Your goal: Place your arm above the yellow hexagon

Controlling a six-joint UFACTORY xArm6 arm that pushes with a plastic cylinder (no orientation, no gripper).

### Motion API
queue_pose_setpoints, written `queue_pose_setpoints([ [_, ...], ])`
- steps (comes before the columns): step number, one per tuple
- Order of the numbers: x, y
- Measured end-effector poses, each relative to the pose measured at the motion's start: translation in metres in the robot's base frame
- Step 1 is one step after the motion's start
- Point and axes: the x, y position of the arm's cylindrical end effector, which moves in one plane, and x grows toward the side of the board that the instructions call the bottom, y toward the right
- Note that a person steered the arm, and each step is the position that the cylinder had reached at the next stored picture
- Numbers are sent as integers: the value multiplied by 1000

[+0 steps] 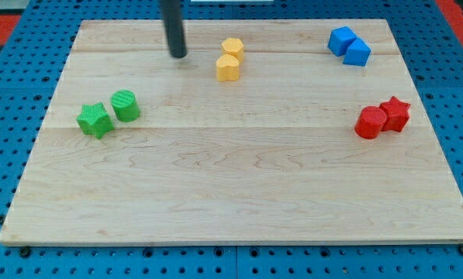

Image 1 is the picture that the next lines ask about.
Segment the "black cylindrical robot arm rod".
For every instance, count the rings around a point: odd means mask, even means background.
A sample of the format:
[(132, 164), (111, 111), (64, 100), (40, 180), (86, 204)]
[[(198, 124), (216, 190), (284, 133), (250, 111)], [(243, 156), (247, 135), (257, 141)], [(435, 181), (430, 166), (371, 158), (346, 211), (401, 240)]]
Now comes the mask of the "black cylindrical robot arm rod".
[(173, 58), (183, 58), (187, 55), (187, 47), (180, 2), (179, 0), (160, 0), (159, 6), (169, 53)]

